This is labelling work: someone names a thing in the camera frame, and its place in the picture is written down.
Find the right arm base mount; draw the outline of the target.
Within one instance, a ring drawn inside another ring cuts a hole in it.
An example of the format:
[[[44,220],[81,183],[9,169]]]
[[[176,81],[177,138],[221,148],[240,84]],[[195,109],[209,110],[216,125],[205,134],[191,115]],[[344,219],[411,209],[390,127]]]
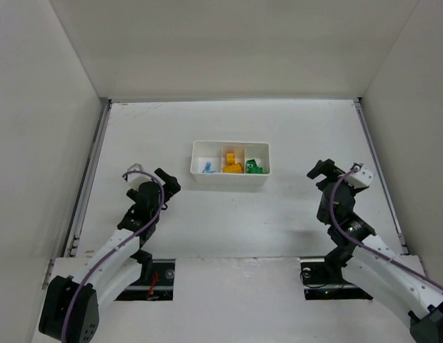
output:
[[[343,278],[342,267],[348,258],[342,248],[336,247],[324,257],[300,259],[299,278],[304,287],[304,298],[307,301],[373,300],[371,295]]]

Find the yellow long lego brick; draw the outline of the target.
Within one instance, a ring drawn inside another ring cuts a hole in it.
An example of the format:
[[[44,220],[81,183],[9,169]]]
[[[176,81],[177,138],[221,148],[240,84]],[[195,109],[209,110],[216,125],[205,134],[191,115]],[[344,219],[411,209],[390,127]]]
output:
[[[242,174],[243,167],[241,163],[226,165],[222,171],[228,174]]]

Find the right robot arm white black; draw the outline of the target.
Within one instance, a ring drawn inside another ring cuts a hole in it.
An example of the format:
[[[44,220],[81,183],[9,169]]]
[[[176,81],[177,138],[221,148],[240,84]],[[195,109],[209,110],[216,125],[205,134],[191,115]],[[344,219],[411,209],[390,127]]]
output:
[[[324,261],[399,318],[415,342],[443,342],[443,286],[408,267],[354,212],[356,195],[374,176],[366,164],[344,171],[331,159],[319,160],[307,173],[323,178],[316,184],[322,193],[317,219],[336,245]]]

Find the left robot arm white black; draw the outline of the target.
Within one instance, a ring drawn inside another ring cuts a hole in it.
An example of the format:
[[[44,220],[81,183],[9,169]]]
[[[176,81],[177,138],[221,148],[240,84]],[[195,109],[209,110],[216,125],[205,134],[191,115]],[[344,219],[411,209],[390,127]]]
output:
[[[143,250],[168,201],[181,191],[177,178],[138,164],[123,174],[133,204],[105,245],[77,272],[55,276],[46,289],[38,330],[58,342],[90,342],[101,314],[130,285],[145,280],[153,257]]]

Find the green lego brick square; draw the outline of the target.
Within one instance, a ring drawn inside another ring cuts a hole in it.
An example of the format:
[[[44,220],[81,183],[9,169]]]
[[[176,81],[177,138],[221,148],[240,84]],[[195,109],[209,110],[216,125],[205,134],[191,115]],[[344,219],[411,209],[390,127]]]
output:
[[[245,172],[247,174],[263,174],[264,169],[257,164],[255,159],[249,159],[245,162]]]

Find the light blue lego brick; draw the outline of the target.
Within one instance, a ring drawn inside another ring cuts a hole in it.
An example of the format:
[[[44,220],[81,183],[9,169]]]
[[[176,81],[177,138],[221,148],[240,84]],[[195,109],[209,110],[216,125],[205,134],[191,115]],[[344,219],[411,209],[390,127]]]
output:
[[[216,169],[214,169],[212,163],[210,161],[208,161],[205,164],[205,166],[202,170],[202,173],[203,174],[214,174],[214,173],[216,173]]]

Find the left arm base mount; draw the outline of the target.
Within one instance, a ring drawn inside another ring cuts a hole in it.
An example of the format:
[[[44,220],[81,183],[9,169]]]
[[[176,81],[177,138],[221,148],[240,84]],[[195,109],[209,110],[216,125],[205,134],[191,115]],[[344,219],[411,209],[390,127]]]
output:
[[[141,265],[141,275],[117,298],[120,302],[172,301],[174,295],[175,259],[155,259],[140,250],[132,257]]]

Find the yellow round lego piece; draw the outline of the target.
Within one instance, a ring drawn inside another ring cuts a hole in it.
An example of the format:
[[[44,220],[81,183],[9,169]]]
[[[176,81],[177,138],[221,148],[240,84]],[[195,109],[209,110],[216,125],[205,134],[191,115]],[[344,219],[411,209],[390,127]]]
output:
[[[226,164],[232,165],[236,163],[235,155],[234,153],[228,153],[226,154]]]

